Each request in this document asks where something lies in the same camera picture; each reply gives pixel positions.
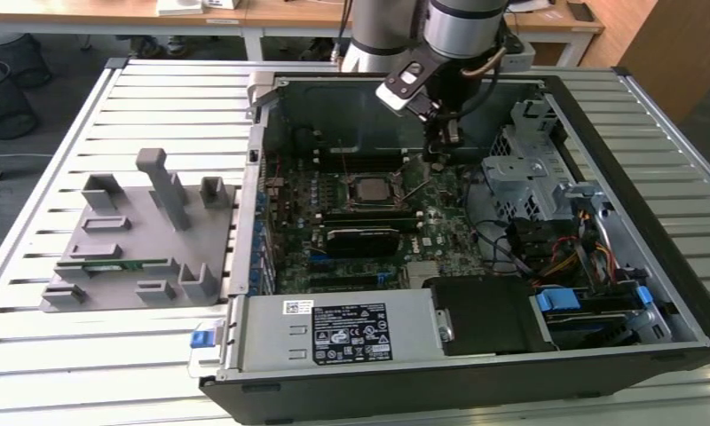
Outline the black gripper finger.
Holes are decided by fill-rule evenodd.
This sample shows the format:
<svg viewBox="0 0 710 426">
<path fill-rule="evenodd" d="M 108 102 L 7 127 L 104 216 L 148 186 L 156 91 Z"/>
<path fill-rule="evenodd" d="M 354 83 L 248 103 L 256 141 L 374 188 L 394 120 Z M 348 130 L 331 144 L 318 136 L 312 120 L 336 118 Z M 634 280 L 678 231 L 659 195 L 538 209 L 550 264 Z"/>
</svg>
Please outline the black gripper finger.
<svg viewBox="0 0 710 426">
<path fill-rule="evenodd" d="M 460 115 L 431 101 L 426 118 L 422 160 L 428 164 L 447 165 L 454 162 L 454 155 L 464 145 Z"/>
</svg>

